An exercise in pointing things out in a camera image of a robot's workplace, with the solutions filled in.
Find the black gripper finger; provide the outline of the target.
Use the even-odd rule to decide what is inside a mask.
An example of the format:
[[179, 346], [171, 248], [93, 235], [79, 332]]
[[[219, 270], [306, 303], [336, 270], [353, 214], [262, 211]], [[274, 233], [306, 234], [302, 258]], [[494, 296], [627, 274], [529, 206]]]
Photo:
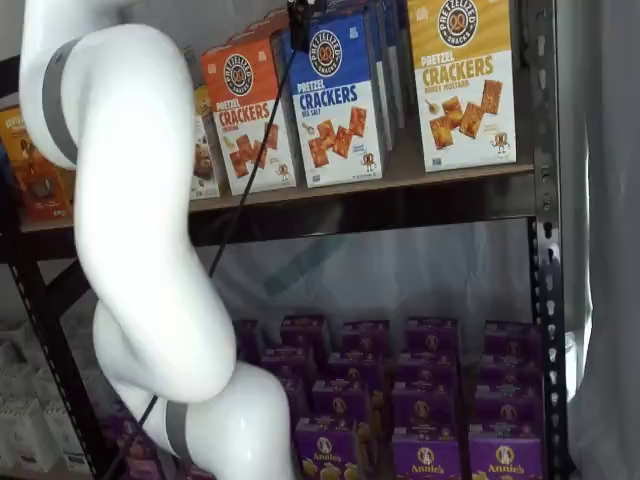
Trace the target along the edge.
[[288, 0], [287, 14], [291, 48], [308, 52], [310, 48], [311, 3], [306, 0]]

